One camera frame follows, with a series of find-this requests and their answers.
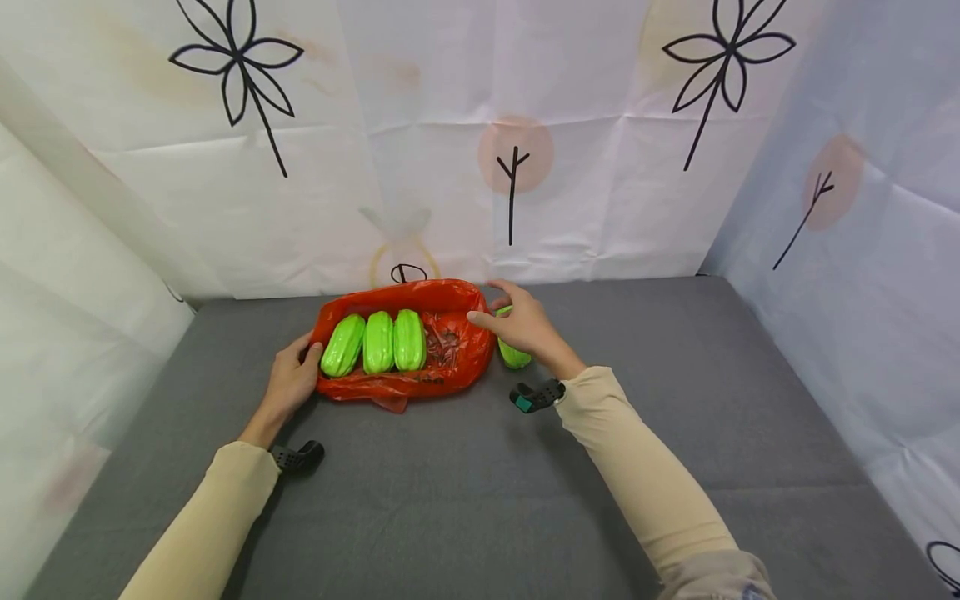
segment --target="white fabric wall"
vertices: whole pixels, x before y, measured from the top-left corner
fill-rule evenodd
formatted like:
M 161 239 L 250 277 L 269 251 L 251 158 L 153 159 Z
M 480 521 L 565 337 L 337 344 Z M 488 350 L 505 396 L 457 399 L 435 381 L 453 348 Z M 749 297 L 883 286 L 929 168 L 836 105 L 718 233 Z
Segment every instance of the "white fabric wall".
M 960 4 L 851 0 L 825 23 L 705 270 L 754 308 L 917 544 L 960 546 Z M 960 581 L 960 555 L 935 555 Z
M 0 595 L 33 580 L 191 318 L 0 126 Z
M 286 110 L 249 66 L 267 96 L 249 96 L 235 127 L 238 71 L 225 106 L 223 75 L 167 60 L 209 45 L 201 34 L 226 47 L 228 0 L 210 0 L 212 12 L 181 0 L 196 31 L 177 0 L 8 0 L 0 56 L 129 188 L 101 208 L 136 215 L 111 226 L 152 240 L 187 296 L 362 289 L 401 262 L 474 280 L 677 276 L 701 264 L 826 2 L 751 0 L 738 13 L 738 0 L 718 0 L 714 19 L 704 0 L 260 0 L 255 37 L 304 52 L 260 44 L 248 58 L 296 59 L 268 73 L 296 116 L 268 104 Z M 242 46 L 254 5 L 232 6 Z M 761 29 L 797 45 L 752 39 Z M 719 42 L 677 45 L 680 60 L 663 51 L 717 30 L 752 61 L 742 104 L 739 60 L 725 85 L 712 79 Z M 226 64 L 192 52 L 181 57 L 192 66 Z M 674 113 L 681 96 L 690 106 Z M 495 161 L 515 143 L 532 157 L 517 168 L 511 245 Z

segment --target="orange circle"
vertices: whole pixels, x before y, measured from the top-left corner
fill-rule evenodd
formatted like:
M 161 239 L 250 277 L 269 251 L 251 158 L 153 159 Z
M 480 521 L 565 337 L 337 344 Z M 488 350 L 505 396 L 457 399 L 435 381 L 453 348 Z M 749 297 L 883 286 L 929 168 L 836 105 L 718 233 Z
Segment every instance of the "orange circle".
M 804 186 L 804 214 L 813 204 L 820 188 L 833 189 L 820 193 L 817 205 L 806 220 L 811 231 L 826 229 L 840 220 L 853 207 L 863 180 L 864 158 L 860 148 L 845 133 L 839 133 L 827 142 L 820 154 L 813 159 Z
M 529 192 L 543 183 L 553 167 L 550 131 L 528 117 L 502 116 L 484 130 L 477 151 L 480 173 L 490 189 L 498 194 L 510 193 L 511 180 L 497 159 L 500 158 L 508 169 L 513 169 L 514 147 L 518 158 L 529 154 L 516 167 L 517 193 Z

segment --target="gray surface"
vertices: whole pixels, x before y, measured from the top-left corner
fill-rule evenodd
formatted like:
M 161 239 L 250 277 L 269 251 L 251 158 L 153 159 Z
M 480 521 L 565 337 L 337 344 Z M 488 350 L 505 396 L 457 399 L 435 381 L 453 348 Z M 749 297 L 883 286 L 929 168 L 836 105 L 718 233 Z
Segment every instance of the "gray surface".
M 814 400 L 720 278 L 532 288 L 571 344 L 708 490 L 780 600 L 946 594 Z M 184 337 L 31 598 L 115 598 L 243 428 L 277 349 L 322 299 L 213 302 Z M 652 570 L 556 414 L 524 417 L 494 357 L 469 391 L 397 416 L 321 401 L 226 598 L 653 598 Z

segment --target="green vegetable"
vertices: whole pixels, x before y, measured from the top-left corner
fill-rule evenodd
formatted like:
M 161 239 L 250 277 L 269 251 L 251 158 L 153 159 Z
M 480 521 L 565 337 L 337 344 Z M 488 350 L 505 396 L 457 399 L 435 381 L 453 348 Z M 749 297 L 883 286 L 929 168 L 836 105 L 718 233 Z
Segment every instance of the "green vegetable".
M 426 364 L 426 331 L 420 315 L 406 308 L 396 315 L 394 359 L 401 371 L 419 371 Z
M 320 359 L 320 368 L 328 377 L 343 377 L 353 371 L 363 345 L 364 320 L 350 315 L 337 323 Z
M 504 306 L 500 310 L 496 311 L 496 315 L 500 316 L 504 313 L 510 312 L 511 310 L 513 310 L 512 306 Z M 523 369 L 530 364 L 530 361 L 534 359 L 530 354 L 507 346 L 500 338 L 496 339 L 496 343 L 498 346 L 500 346 L 500 356 L 503 356 L 503 362 L 507 364 L 508 369 Z
M 367 375 L 373 375 L 393 367 L 394 320 L 381 310 L 367 319 L 363 334 L 363 370 Z

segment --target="wrist tracker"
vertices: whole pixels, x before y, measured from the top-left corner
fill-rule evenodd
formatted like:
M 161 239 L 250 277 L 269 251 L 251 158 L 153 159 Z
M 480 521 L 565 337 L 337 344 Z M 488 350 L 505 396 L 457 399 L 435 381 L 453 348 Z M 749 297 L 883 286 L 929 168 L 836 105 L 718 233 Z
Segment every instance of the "wrist tracker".
M 558 379 L 550 379 L 536 390 L 519 383 L 510 391 L 510 401 L 521 413 L 529 415 L 553 406 L 565 393 L 566 387 Z
M 301 474 L 312 472 L 323 461 L 326 455 L 324 445 L 316 440 L 310 440 L 300 450 L 291 450 L 282 445 L 270 448 L 276 465 L 284 473 Z

